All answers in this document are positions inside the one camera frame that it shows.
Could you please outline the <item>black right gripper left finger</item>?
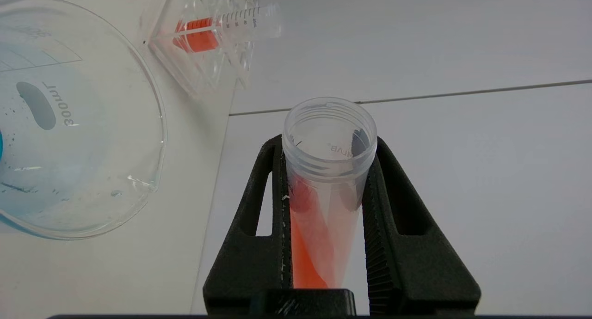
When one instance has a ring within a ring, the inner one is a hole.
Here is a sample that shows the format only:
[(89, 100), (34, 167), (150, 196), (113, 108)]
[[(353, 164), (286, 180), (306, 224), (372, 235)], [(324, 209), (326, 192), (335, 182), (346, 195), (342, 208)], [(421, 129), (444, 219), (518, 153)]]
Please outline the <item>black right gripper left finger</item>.
[[(209, 316), (242, 316), (253, 296), (293, 287), (290, 239), (290, 197), (283, 154), (277, 135), (261, 147), (234, 218), (203, 285)], [(272, 178), (272, 232), (256, 229), (268, 178)]]

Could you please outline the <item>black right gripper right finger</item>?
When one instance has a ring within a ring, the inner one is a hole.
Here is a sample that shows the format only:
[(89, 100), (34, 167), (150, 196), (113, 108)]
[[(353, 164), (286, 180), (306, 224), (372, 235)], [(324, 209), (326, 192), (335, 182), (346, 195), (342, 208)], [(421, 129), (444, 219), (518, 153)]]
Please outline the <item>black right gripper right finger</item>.
[(478, 283), (381, 138), (362, 216), (370, 315), (474, 315)]

